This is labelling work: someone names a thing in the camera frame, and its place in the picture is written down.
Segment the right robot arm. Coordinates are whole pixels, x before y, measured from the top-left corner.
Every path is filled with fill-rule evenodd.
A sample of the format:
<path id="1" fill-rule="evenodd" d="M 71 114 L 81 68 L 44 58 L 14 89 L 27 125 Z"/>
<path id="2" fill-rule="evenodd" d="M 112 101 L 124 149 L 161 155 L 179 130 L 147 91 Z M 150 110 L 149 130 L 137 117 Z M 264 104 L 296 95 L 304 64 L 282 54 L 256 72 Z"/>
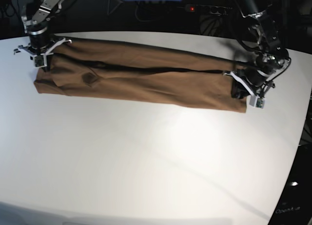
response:
<path id="1" fill-rule="evenodd" d="M 49 71 L 49 63 L 54 49 L 64 43 L 72 43 L 66 37 L 59 37 L 49 30 L 49 22 L 60 14 L 68 11 L 78 0 L 74 0 L 68 7 L 63 3 L 68 0 L 34 0 L 23 7 L 21 21 L 25 34 L 29 37 L 26 46 L 19 45 L 14 54 L 24 52 L 29 54 L 34 67 Z"/>

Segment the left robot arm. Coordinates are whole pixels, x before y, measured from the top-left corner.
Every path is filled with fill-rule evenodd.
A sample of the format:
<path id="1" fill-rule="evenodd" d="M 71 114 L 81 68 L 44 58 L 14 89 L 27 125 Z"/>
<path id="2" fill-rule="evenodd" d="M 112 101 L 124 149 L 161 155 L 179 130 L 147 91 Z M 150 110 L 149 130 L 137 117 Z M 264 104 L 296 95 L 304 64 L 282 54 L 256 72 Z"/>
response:
<path id="1" fill-rule="evenodd" d="M 275 87 L 274 80 L 287 71 L 291 58 L 282 45 L 275 22 L 268 13 L 271 0 L 233 0 L 236 9 L 229 14 L 229 29 L 237 42 L 248 52 L 254 53 L 253 64 L 244 69 L 233 68 L 226 75 L 232 77 L 231 96 L 235 99 L 251 97 L 251 106 L 263 107 L 265 95 Z M 257 46 L 246 45 L 234 30 L 233 20 L 240 14 L 243 19 L 253 19 L 248 29 L 255 32 Z"/>

